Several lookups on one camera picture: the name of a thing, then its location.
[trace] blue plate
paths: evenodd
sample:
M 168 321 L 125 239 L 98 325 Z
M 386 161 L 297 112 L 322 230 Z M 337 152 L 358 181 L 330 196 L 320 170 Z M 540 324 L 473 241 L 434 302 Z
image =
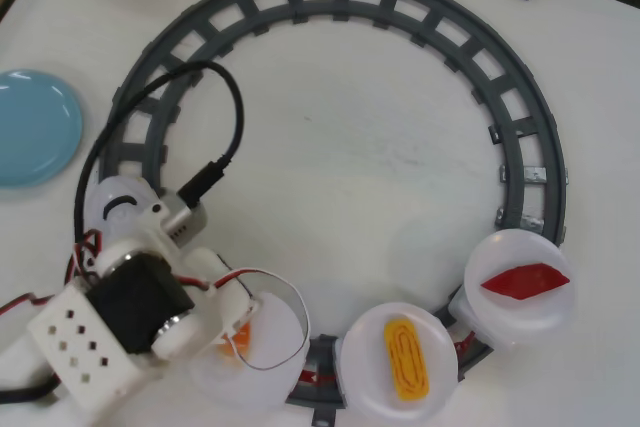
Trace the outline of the blue plate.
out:
M 81 136 L 80 106 L 65 82 L 30 70 L 0 74 L 0 187 L 53 177 Z

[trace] red candy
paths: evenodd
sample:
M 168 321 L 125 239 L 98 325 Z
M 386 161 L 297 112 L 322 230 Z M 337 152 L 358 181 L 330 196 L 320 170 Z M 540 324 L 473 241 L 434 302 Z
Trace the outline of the red candy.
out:
M 482 287 L 496 294 L 524 300 L 568 284 L 561 272 L 547 264 L 522 265 L 487 280 Z

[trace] orange food piece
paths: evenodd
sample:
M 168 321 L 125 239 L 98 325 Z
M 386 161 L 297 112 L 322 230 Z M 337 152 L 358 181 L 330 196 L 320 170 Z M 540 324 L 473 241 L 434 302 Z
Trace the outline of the orange food piece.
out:
M 242 326 L 242 328 L 238 331 L 236 335 L 233 336 L 233 342 L 236 344 L 236 348 L 238 352 L 243 357 L 246 357 L 249 353 L 249 345 L 251 344 L 251 323 L 247 322 Z M 220 344 L 218 346 L 218 351 L 229 357 L 235 357 L 235 353 L 233 352 L 233 347 L 231 347 L 231 342 L 225 335 L 224 344 Z
M 409 319 L 396 319 L 384 327 L 391 373 L 400 400 L 420 400 L 429 393 L 427 366 L 420 339 Z

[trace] track rail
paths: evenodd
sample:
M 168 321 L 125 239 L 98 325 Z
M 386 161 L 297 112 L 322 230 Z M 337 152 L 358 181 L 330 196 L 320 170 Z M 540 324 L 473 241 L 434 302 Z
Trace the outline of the track rail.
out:
M 452 0 L 409 0 L 428 9 L 421 19 L 416 19 L 396 10 L 398 0 L 380 0 L 373 4 L 356 0 L 286 0 L 286 3 L 260 10 L 255 0 L 202 0 L 193 5 L 169 25 L 142 52 L 142 55 L 117 90 L 113 98 L 112 114 L 135 92 L 149 81 L 159 67 L 171 69 L 183 61 L 214 59 L 233 50 L 233 45 L 247 35 L 262 35 L 272 24 L 290 21 L 304 24 L 318 15 L 331 15 L 334 21 L 346 22 L 359 17 L 372 21 L 373 27 L 394 27 L 409 34 L 411 42 L 424 47 L 429 45 L 445 58 L 445 65 L 453 72 L 460 71 L 473 86 L 471 95 L 478 104 L 484 105 L 493 118 L 489 127 L 489 138 L 504 151 L 505 165 L 500 176 L 506 185 L 504 205 L 496 218 L 499 228 L 527 228 L 535 230 L 556 244 L 564 236 L 564 213 L 566 201 L 566 173 L 560 140 L 553 115 L 535 83 L 533 75 L 506 42 L 487 24 Z M 216 13 L 236 5 L 243 18 L 218 31 L 209 21 Z M 469 38 L 457 45 L 437 27 L 445 20 L 469 34 Z M 204 44 L 189 58 L 178 59 L 171 52 L 189 34 L 197 34 Z M 500 66 L 503 74 L 491 79 L 474 61 L 474 57 L 486 50 Z M 101 159 L 100 178 L 118 173 L 122 161 L 137 161 L 142 164 L 142 175 L 150 185 L 161 192 L 160 170 L 166 161 L 167 147 L 164 138 L 169 126 L 179 116 L 178 107 L 185 92 L 195 86 L 202 76 L 173 81 L 159 100 L 148 99 L 139 112 L 150 115 L 151 121 L 144 144 L 128 144 L 123 141 L 123 126 L 107 146 Z M 529 116 L 513 120 L 501 97 L 516 89 L 523 99 Z M 525 176 L 519 139 L 535 135 L 539 141 L 545 170 L 544 218 L 530 219 L 523 216 L 524 189 L 529 182 Z M 437 315 L 445 326 L 452 323 L 446 307 Z M 323 356 L 325 364 L 333 357 L 333 341 L 326 336 L 314 339 L 310 360 Z M 475 342 L 467 355 L 460 359 L 461 378 L 491 349 Z M 318 417 L 332 409 L 344 407 L 339 396 L 337 381 L 329 386 L 299 384 L 292 392 L 290 402 L 316 408 Z

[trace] white table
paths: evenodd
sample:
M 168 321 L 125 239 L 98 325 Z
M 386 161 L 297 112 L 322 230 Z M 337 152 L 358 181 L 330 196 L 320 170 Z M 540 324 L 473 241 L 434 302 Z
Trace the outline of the white table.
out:
M 115 89 L 145 45 L 197 1 L 18 0 L 0 23 L 0 70 L 67 80 L 86 122 L 61 175 L 0 191 L 2 301 L 61 287 L 77 177 Z M 640 377 L 640 11 L 612 0 L 456 1 L 527 63 L 557 120 L 571 180 L 563 250 L 578 272 L 578 308 L 571 328 L 548 344 L 493 354 L 474 368 L 429 425 L 632 425 Z M 245 95 L 246 140 L 206 198 L 210 223 L 198 241 L 235 266 L 289 277 L 307 298 L 316 334 L 342 335 L 388 300 L 439 305 L 493 230 L 502 198 L 488 116 L 460 79 L 400 36 L 351 22 L 272 29 L 241 42 L 224 63 Z M 205 81 L 183 103 L 168 136 L 169 187 L 227 141 L 231 108 L 221 92 Z M 137 123 L 131 138 L 144 131 Z M 525 153 L 525 163 L 535 162 L 535 150 Z M 33 315 L 25 306 L 3 316 L 0 348 Z M 224 411 L 176 371 L 109 425 L 303 427 L 310 418 L 294 407 L 270 416 Z M 52 419 L 32 405 L 0 407 L 2 425 Z M 369 424 L 340 412 L 337 425 Z

